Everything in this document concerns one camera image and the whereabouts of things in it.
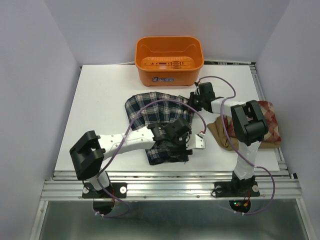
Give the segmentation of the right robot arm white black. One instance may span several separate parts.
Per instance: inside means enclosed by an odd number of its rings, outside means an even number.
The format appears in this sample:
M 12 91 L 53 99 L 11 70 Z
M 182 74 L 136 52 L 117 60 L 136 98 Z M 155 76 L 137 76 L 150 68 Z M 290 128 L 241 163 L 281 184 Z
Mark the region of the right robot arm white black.
M 237 162 L 230 181 L 216 181 L 212 193 L 218 198 L 260 196 L 255 177 L 258 149 L 269 127 L 256 100 L 247 102 L 216 97 L 210 82 L 195 83 L 196 90 L 190 93 L 188 105 L 196 111 L 230 117 L 238 140 Z

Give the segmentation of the navy plaid skirt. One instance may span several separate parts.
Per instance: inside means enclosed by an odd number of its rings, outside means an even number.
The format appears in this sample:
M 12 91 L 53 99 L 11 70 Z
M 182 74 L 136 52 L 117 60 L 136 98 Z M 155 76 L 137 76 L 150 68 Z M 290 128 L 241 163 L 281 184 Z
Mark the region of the navy plaid skirt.
M 177 103 L 179 101 L 186 104 L 189 99 L 180 95 L 176 96 L 162 92 L 140 93 L 130 97 L 124 104 L 128 120 L 132 121 L 135 114 L 147 104 L 161 99 L 169 99 L 170 101 L 157 102 L 142 110 L 131 126 L 133 131 L 150 124 L 161 123 L 166 125 L 181 117 L 188 121 L 189 124 L 192 123 L 194 113 L 184 105 Z M 151 166 L 189 161 L 189 157 L 186 160 L 170 157 L 167 148 L 151 148 L 147 149 L 145 153 Z

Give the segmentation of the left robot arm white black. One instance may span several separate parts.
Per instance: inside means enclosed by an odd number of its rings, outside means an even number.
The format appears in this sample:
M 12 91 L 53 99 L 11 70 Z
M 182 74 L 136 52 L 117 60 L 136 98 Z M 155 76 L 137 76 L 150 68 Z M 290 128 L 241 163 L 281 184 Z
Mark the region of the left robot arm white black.
M 88 181 L 95 193 L 106 197 L 111 193 L 111 183 L 106 172 L 99 174 L 104 160 L 136 150 L 166 150 L 170 155 L 190 155 L 192 151 L 187 149 L 187 140 L 191 133 L 191 125 L 184 118 L 166 125 L 154 123 L 129 133 L 97 135 L 90 130 L 71 147 L 69 154 L 77 179 Z

